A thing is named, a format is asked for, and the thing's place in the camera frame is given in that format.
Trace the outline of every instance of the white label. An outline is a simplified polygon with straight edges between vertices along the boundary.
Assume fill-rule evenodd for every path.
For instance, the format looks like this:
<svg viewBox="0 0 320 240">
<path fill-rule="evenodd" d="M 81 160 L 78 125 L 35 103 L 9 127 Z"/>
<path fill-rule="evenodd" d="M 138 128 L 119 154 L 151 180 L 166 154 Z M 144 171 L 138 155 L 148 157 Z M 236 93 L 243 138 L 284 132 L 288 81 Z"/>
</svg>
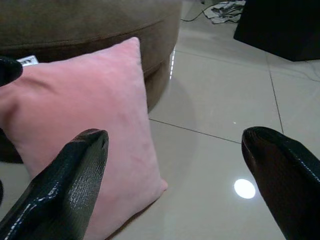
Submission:
<svg viewBox="0 0 320 240">
<path fill-rule="evenodd" d="M 27 57 L 24 57 L 21 59 L 17 59 L 17 61 L 19 63 L 21 63 L 23 67 L 30 66 L 30 65 L 36 65 L 39 63 L 36 56 L 34 56 L 34 55 L 27 56 Z"/>
</svg>

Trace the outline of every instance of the shiny floor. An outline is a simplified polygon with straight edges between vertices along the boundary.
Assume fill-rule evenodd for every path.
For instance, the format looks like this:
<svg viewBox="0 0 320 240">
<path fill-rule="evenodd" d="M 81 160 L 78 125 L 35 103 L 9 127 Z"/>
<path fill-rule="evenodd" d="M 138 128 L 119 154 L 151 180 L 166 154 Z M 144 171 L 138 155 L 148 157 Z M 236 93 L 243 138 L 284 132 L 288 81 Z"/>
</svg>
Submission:
<svg viewBox="0 0 320 240">
<path fill-rule="evenodd" d="M 192 19 L 204 5 L 186 2 Z M 320 158 L 320 61 L 289 62 L 233 40 L 235 24 L 181 22 L 172 78 L 150 113 L 164 195 L 114 240 L 284 240 L 241 153 L 245 128 L 266 126 Z M 1 165 L 1 172 L 12 171 Z M 1 174 L 11 206 L 28 184 L 23 166 Z M 245 179 L 253 183 L 240 185 Z"/>
</svg>

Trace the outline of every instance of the pink pillow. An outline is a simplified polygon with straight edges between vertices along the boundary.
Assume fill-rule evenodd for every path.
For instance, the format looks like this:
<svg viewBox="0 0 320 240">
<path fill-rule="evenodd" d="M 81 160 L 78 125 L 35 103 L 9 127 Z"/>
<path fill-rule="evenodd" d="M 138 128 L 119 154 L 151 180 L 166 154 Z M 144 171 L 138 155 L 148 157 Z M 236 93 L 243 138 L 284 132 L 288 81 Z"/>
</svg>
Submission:
<svg viewBox="0 0 320 240">
<path fill-rule="evenodd" d="M 104 240 L 168 187 L 151 138 L 137 38 L 25 67 L 0 87 L 0 128 L 32 177 L 82 131 L 108 131 L 108 161 L 85 240 Z"/>
</svg>

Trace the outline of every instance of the brown ottoman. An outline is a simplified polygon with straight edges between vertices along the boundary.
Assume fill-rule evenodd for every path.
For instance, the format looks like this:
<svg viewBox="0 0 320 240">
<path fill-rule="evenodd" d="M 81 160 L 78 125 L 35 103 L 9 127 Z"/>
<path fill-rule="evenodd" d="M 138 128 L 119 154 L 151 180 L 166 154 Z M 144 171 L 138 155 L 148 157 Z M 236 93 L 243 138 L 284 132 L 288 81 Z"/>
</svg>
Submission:
<svg viewBox="0 0 320 240">
<path fill-rule="evenodd" d="M 52 62 L 138 37 L 151 110 L 169 80 L 181 7 L 180 0 L 0 1 L 0 56 Z M 0 146 L 0 161 L 21 161 L 1 129 Z"/>
</svg>

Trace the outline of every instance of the black speaker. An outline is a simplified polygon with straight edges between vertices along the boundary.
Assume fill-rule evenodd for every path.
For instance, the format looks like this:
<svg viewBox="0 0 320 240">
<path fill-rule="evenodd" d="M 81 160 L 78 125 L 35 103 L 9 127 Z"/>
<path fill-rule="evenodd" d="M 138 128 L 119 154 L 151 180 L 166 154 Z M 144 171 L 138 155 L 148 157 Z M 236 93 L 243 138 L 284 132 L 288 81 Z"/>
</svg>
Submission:
<svg viewBox="0 0 320 240">
<path fill-rule="evenodd" d="M 247 0 L 234 39 L 294 62 L 320 59 L 320 1 Z"/>
</svg>

